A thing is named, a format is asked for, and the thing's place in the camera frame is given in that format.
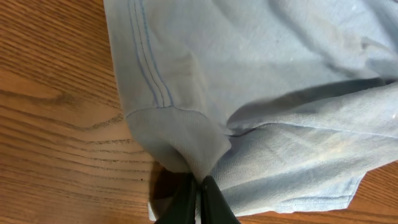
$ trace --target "table surface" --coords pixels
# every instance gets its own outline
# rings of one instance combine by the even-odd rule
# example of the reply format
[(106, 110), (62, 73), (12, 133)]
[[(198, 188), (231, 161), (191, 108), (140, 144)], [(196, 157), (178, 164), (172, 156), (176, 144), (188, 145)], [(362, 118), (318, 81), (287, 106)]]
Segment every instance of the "table surface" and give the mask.
[[(159, 165), (132, 139), (103, 0), (0, 1), (0, 223), (151, 223)], [(347, 210), (242, 223), (398, 223), (398, 163)]]

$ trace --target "wrinkled fabric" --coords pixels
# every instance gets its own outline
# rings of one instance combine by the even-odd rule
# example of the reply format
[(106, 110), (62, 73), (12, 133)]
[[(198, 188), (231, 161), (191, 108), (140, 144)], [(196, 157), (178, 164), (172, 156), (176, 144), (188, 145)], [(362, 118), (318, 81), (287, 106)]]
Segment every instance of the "wrinkled fabric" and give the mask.
[(104, 0), (134, 139), (236, 215), (346, 208), (398, 160), (393, 0)]

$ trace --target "fabric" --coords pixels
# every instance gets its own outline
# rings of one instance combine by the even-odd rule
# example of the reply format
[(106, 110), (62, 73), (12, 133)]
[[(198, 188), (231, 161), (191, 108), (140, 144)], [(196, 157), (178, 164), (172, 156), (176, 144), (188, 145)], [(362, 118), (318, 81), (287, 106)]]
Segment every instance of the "fabric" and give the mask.
[(398, 160), (393, 0), (104, 0), (121, 104), (236, 215), (346, 208)]

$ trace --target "wood grain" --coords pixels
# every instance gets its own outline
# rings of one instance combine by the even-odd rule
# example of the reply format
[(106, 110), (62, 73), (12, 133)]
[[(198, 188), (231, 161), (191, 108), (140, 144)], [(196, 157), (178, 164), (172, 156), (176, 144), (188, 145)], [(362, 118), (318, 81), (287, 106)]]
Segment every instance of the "wood grain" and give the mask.
[[(151, 223), (160, 167), (131, 138), (102, 0), (0, 1), (0, 223)], [(243, 223), (398, 223), (398, 163), (347, 210)]]

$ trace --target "seam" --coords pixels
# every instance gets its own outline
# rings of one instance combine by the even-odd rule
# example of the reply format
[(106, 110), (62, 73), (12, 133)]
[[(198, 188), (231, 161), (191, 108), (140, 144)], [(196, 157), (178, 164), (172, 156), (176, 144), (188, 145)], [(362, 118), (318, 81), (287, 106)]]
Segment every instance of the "seam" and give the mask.
[(309, 202), (309, 203), (293, 203), (291, 205), (277, 205), (276, 208), (286, 208), (286, 207), (293, 207), (293, 206), (301, 206), (301, 205), (305, 205), (305, 206), (311, 206), (311, 205), (346, 205), (347, 203), (349, 203), (349, 200), (346, 200), (345, 202)]
[(148, 64), (148, 61), (147, 61), (147, 57), (146, 57), (146, 55), (145, 55), (144, 45), (142, 44), (142, 38), (141, 38), (141, 29), (140, 29), (139, 23), (138, 23), (136, 2), (133, 0), (133, 3), (134, 3), (134, 11), (135, 11), (135, 13), (136, 13), (136, 21), (137, 21), (137, 26), (138, 26), (138, 33), (139, 33), (139, 39), (140, 39), (140, 42), (141, 42), (142, 53), (144, 54), (145, 63), (147, 64), (148, 71), (149, 71), (149, 73), (150, 73), (150, 77), (152, 78), (152, 81), (154, 81), (155, 85), (156, 85), (157, 88), (159, 89), (160, 97), (162, 97), (162, 102), (163, 102), (163, 107), (164, 107), (164, 98), (163, 98), (162, 90), (161, 90), (160, 87), (158, 86), (157, 82), (155, 82), (154, 76), (153, 76), (153, 74), (152, 74), (152, 72), (150, 71), (150, 68), (149, 68), (149, 64)]
[(184, 110), (184, 109), (177, 108), (177, 107), (175, 107), (174, 105), (165, 106), (165, 107), (156, 107), (156, 108), (144, 108), (144, 109), (139, 109), (139, 110), (136, 110), (136, 111), (129, 112), (127, 115), (125, 115), (125, 117), (126, 117), (126, 119), (128, 119), (128, 117), (129, 117), (130, 115), (132, 115), (132, 114), (134, 114), (134, 113), (136, 113), (136, 112), (144, 111), (144, 110), (150, 110), (150, 109), (167, 109), (167, 108), (174, 108), (174, 109), (180, 110), (180, 111), (198, 113), (198, 114), (202, 115), (203, 117), (205, 117), (206, 119), (208, 119), (207, 116), (204, 115), (204, 114), (203, 114), (202, 112), (200, 112), (200, 111), (195, 111), (195, 110)]
[(398, 137), (394, 137), (394, 136), (386, 136), (383, 134), (379, 134), (379, 133), (373, 133), (373, 132), (369, 132), (369, 133), (365, 133), (365, 132), (360, 132), (360, 131), (352, 131), (352, 130), (344, 130), (344, 129), (339, 129), (339, 128), (325, 128), (325, 127), (319, 127), (319, 126), (309, 126), (309, 125), (304, 125), (304, 124), (297, 124), (294, 122), (288, 122), (288, 121), (283, 121), (283, 122), (277, 122), (277, 121), (271, 121), (269, 123), (263, 123), (260, 124), (259, 126), (253, 127), (253, 128), (248, 128), (248, 131), (246, 131), (245, 133), (243, 133), (243, 135), (257, 130), (257, 129), (261, 129), (262, 127), (268, 125), (268, 124), (286, 124), (286, 125), (291, 125), (291, 126), (295, 126), (295, 127), (302, 127), (302, 128), (314, 128), (314, 129), (322, 129), (322, 130), (332, 130), (332, 131), (340, 131), (340, 132), (347, 132), (347, 133), (353, 133), (353, 134), (368, 134), (368, 135), (372, 135), (372, 136), (382, 136), (385, 138), (392, 138), (392, 139), (398, 139)]
[(154, 54), (152, 52), (152, 47), (150, 46), (148, 27), (147, 27), (147, 21), (146, 21), (145, 10), (144, 10), (144, 4), (142, 2), (143, 2), (143, 0), (140, 0), (139, 4), (140, 4), (140, 7), (141, 7), (141, 11), (142, 11), (142, 17), (144, 19), (144, 29), (145, 29), (145, 34), (146, 34), (146, 37), (147, 37), (147, 44), (148, 44), (149, 54), (150, 54), (150, 57), (151, 57), (151, 59), (152, 59), (152, 61), (154, 63), (156, 74), (159, 77), (160, 81), (163, 83), (164, 87), (166, 88), (167, 94), (168, 94), (168, 96), (170, 98), (170, 104), (174, 105), (173, 98), (172, 98), (172, 95), (170, 93), (170, 90), (167, 87), (167, 85), (165, 84), (165, 82), (163, 81), (163, 78), (160, 76), (159, 69), (157, 68), (155, 57), (154, 57)]
[(145, 82), (147, 83), (147, 85), (148, 85), (150, 91), (152, 92), (152, 94), (153, 94), (153, 96), (154, 96), (156, 106), (159, 106), (159, 102), (157, 101), (157, 97), (156, 97), (155, 91), (154, 91), (154, 89), (152, 88), (152, 85), (150, 85), (149, 80), (148, 80), (148, 78), (146, 77), (146, 75), (145, 75), (145, 73), (144, 73), (144, 68), (142, 67), (141, 62), (139, 61), (138, 50), (137, 50), (137, 43), (136, 43), (136, 35), (135, 35), (135, 33), (134, 33), (134, 28), (133, 28), (133, 26), (132, 26), (131, 9), (130, 9), (130, 0), (127, 1), (127, 8), (129, 9), (130, 26), (131, 26), (131, 30), (132, 30), (132, 39), (133, 39), (133, 42), (134, 42), (134, 50), (135, 50), (135, 53), (136, 53), (136, 58), (137, 58), (137, 62), (138, 62), (138, 65), (139, 65), (139, 69), (141, 70), (141, 75), (144, 77)]

